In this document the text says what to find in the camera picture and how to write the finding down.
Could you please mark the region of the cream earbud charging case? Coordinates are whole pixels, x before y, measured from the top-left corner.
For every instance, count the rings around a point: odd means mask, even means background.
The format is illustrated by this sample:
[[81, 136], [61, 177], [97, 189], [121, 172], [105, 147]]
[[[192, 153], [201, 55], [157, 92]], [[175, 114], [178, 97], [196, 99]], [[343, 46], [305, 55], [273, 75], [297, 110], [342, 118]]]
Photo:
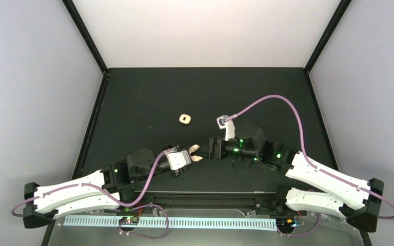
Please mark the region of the cream earbud charging case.
[[190, 158], [193, 162], [198, 162], [200, 160], [202, 160], [203, 158], [201, 156], [198, 156], [196, 154], [197, 150], [200, 148], [199, 145], [194, 144], [192, 145], [189, 149], [188, 149], [188, 153], [190, 155]]

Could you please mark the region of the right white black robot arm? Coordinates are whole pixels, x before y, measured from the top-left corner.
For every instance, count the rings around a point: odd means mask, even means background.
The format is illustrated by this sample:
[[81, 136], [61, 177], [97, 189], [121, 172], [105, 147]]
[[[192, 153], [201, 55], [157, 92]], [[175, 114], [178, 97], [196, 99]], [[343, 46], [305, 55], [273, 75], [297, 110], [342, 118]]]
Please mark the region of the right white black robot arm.
[[301, 182], [318, 191], [279, 187], [272, 209], [280, 215], [288, 211], [314, 211], [336, 216], [352, 227], [369, 233], [377, 230], [384, 182], [345, 175], [281, 142], [269, 141], [256, 126], [240, 129], [235, 136], [211, 137], [196, 151], [207, 159], [251, 159], [274, 172]]

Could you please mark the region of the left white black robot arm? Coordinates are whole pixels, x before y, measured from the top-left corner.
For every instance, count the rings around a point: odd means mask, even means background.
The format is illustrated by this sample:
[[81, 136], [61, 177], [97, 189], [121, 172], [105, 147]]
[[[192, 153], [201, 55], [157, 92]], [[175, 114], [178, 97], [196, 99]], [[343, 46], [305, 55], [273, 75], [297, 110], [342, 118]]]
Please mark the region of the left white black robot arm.
[[194, 147], [175, 146], [154, 156], [149, 149], [139, 149], [124, 160], [71, 181], [49, 186], [27, 183], [20, 214], [24, 227], [44, 227], [74, 213], [135, 207], [155, 177], [181, 175], [192, 164], [195, 151]]

